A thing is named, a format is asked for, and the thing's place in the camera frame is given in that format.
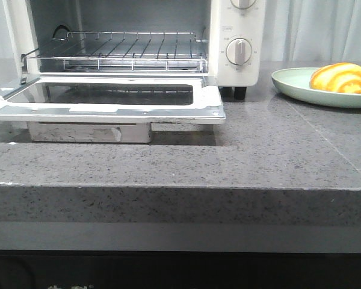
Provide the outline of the glass oven door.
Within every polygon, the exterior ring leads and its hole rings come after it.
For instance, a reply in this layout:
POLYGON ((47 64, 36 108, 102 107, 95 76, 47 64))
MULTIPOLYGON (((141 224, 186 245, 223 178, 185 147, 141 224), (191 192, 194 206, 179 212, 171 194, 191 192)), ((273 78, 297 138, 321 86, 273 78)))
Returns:
POLYGON ((54 123, 223 123, 209 76, 46 73, 0 87, 0 120, 54 123))

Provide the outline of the yellow striped croissant bread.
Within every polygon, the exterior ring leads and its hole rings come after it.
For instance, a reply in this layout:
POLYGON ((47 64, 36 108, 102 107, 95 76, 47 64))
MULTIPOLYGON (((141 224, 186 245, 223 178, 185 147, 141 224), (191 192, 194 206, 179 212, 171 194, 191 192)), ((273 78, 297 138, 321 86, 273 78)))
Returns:
POLYGON ((309 86, 315 90, 361 94, 361 66, 343 62, 320 67, 312 74, 309 86))

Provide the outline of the lower oven timer knob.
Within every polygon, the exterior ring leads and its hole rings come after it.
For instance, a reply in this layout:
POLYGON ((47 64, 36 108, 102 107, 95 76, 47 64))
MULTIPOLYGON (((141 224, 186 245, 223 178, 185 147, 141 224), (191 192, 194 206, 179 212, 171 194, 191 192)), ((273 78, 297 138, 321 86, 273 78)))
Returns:
POLYGON ((237 38, 232 40, 226 48, 226 57, 230 63, 242 66, 249 61, 252 46, 247 39, 237 38))

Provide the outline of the white Toshiba toaster oven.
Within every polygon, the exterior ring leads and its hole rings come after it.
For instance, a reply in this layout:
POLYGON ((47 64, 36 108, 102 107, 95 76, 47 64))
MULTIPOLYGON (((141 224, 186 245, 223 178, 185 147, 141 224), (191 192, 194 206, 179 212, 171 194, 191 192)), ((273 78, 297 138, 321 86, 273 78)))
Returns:
POLYGON ((246 10, 235 8, 231 1, 200 1, 196 12, 177 16, 175 19, 154 18, 152 23, 145 24, 142 20, 118 12, 116 16, 107 13, 105 22, 99 23, 90 19, 81 25, 84 32, 194 32, 198 39, 208 41, 208 71, 206 73, 159 73, 159 72, 40 72, 35 66, 29 71, 22 69, 21 56, 54 37, 62 37, 68 31, 74 31, 59 24, 53 26, 42 22, 47 15, 47 4, 40 1, 4 1, 3 7, 13 41, 16 65, 20 83, 26 83, 30 75, 46 73, 84 73, 110 75, 192 75, 209 76, 217 86, 233 89, 237 99, 244 99, 247 87, 255 85, 259 78, 260 51, 264 30, 265 1, 256 1, 246 10), (247 39, 252 46, 252 54, 248 62, 237 66, 226 57, 227 45, 234 39, 247 39))

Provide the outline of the pale green plate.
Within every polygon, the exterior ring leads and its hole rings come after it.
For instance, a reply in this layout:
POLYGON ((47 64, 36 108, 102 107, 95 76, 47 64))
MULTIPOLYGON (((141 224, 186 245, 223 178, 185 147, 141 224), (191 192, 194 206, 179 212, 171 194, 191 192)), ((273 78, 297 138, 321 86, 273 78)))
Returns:
POLYGON ((361 108, 361 94, 337 93, 310 88, 315 67, 296 67, 273 72, 271 78, 283 94, 310 104, 335 108, 361 108))

